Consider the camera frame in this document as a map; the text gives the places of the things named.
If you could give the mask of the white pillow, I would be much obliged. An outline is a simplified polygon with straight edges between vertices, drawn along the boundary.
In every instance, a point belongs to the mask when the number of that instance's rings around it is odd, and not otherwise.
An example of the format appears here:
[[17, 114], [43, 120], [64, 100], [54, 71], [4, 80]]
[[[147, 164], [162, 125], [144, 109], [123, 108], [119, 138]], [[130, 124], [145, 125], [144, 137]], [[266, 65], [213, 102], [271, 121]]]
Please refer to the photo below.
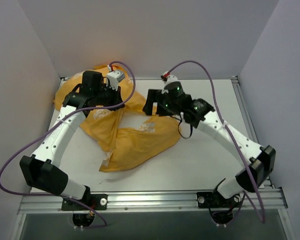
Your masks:
[[149, 116], [137, 112], [125, 111], [121, 117], [118, 129], [139, 130]]

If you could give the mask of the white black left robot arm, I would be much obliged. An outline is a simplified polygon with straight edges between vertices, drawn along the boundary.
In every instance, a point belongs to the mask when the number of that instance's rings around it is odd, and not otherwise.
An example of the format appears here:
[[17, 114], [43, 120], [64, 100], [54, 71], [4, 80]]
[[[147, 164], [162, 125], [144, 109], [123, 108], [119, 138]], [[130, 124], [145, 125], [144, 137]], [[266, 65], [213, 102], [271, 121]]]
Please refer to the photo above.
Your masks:
[[90, 114], [90, 108], [124, 107], [119, 83], [125, 78], [121, 70], [113, 70], [105, 76], [100, 72], [86, 70], [82, 81], [64, 98], [57, 120], [41, 145], [31, 156], [23, 156], [19, 162], [28, 186], [53, 194], [73, 198], [80, 210], [90, 206], [90, 189], [71, 180], [59, 166], [62, 156], [80, 124]]

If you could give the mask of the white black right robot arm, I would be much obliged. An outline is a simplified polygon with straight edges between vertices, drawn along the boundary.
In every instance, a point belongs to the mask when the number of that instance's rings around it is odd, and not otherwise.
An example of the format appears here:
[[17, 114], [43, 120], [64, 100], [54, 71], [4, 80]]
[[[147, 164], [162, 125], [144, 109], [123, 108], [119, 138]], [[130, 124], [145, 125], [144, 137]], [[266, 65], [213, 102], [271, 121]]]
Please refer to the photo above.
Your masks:
[[262, 185], [273, 172], [276, 150], [270, 145], [264, 147], [250, 140], [230, 124], [222, 122], [207, 101], [193, 99], [181, 87], [177, 87], [173, 91], [148, 90], [142, 109], [146, 115], [153, 114], [154, 103], [157, 104], [158, 116], [180, 116], [184, 122], [210, 136], [242, 163], [242, 170], [216, 186], [216, 191], [212, 193], [215, 205], [224, 206], [232, 196], [242, 191], [255, 192], [254, 186]]

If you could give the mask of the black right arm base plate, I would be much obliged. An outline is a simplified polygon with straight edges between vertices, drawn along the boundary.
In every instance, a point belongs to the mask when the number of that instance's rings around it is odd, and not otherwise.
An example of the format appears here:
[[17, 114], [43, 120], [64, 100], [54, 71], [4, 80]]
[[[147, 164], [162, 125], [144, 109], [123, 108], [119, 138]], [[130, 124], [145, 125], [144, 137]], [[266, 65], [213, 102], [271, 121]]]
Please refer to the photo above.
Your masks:
[[231, 209], [239, 205], [241, 197], [236, 194], [226, 199], [218, 192], [202, 191], [196, 193], [196, 200], [200, 209]]

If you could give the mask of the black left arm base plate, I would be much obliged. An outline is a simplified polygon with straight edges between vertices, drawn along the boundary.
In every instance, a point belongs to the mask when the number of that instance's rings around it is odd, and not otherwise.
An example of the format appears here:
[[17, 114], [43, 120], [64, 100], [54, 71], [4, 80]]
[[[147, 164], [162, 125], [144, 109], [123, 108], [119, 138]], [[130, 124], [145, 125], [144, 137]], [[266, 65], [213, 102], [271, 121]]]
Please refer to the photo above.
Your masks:
[[106, 193], [91, 193], [88, 199], [76, 200], [72, 198], [63, 198], [62, 211], [83, 211], [88, 210], [84, 205], [94, 210], [106, 210], [108, 204], [108, 195]]

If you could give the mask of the aluminium right frame rail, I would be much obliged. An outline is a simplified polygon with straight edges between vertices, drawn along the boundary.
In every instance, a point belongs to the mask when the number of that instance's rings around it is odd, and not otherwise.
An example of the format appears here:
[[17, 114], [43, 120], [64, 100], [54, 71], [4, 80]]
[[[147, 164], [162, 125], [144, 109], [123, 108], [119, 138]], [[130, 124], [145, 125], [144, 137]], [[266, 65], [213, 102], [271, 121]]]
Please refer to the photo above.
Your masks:
[[[241, 86], [239, 83], [239, 78], [238, 76], [233, 76], [231, 78], [231, 83], [234, 89], [234, 93], [237, 99], [237, 102], [239, 104], [239, 109], [243, 118], [243, 122], [247, 131], [247, 135], [249, 137], [249, 139], [253, 140], [256, 143], [259, 143], [259, 139], [253, 124], [253, 121], [251, 119], [250, 113], [248, 111], [248, 108], [246, 106], [246, 102], [243, 96], [243, 92], [241, 90]], [[269, 169], [269, 174], [271, 174], [274, 170], [274, 161], [276, 158], [276, 151], [272, 146], [268, 146], [270, 147], [269, 150], [267, 150], [269, 153], [274, 154], [273, 155], [273, 159], [272, 162], [270, 164], [270, 169]], [[264, 189], [275, 189], [275, 185], [272, 183], [271, 179], [270, 179], [270, 175], [268, 175], [265, 179], [265, 181], [263, 182], [263, 184], [260, 186], [260, 188], [264, 188]]]

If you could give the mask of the aluminium frame rail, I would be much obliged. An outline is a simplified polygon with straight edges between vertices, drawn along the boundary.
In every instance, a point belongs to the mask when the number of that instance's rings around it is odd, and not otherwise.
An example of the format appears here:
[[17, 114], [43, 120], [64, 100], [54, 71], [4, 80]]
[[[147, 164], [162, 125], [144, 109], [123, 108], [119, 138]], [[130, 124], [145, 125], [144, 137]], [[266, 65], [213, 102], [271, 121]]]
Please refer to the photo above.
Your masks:
[[[203, 211], [199, 203], [206, 198], [197, 196], [198, 190], [184, 191], [144, 191], [144, 192], [107, 192], [106, 210], [99, 213], [124, 212], [178, 212]], [[265, 210], [286, 209], [288, 204], [282, 189], [265, 188], [259, 190]], [[25, 196], [22, 198], [18, 214], [65, 214], [62, 199], [56, 196]]]
[[[234, 89], [234, 93], [237, 99], [237, 102], [239, 104], [239, 109], [243, 118], [243, 122], [247, 131], [247, 135], [249, 137], [249, 139], [253, 140], [256, 143], [259, 143], [259, 139], [253, 124], [253, 121], [251, 119], [250, 113], [248, 111], [248, 108], [246, 106], [246, 102], [243, 96], [243, 92], [241, 90], [241, 86], [239, 83], [239, 78], [238, 76], [233, 76], [231, 78], [231, 83]], [[270, 164], [270, 169], [269, 169], [269, 174], [271, 174], [274, 170], [274, 161], [276, 158], [276, 151], [272, 146], [268, 146], [270, 147], [269, 150], [267, 150], [269, 153], [274, 154], [273, 155], [273, 159], [272, 162]], [[271, 179], [270, 179], [270, 175], [268, 175], [265, 179], [265, 181], [263, 182], [263, 184], [260, 186], [260, 188], [264, 188], [264, 189], [275, 189], [275, 185], [272, 183]]]

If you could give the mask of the aluminium front frame rail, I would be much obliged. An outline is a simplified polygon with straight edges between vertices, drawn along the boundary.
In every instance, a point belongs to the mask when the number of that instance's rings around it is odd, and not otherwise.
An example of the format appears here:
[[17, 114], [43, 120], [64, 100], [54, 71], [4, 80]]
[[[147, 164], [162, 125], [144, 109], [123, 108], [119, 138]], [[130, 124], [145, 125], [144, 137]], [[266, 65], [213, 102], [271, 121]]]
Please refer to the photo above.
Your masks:
[[[178, 212], [203, 211], [199, 203], [206, 198], [197, 196], [198, 190], [184, 191], [144, 191], [144, 192], [107, 192], [106, 210], [99, 213], [124, 212]], [[265, 188], [259, 190], [265, 210], [286, 209], [288, 204], [282, 189]], [[65, 214], [62, 199], [56, 196], [25, 196], [22, 198], [18, 214]]]

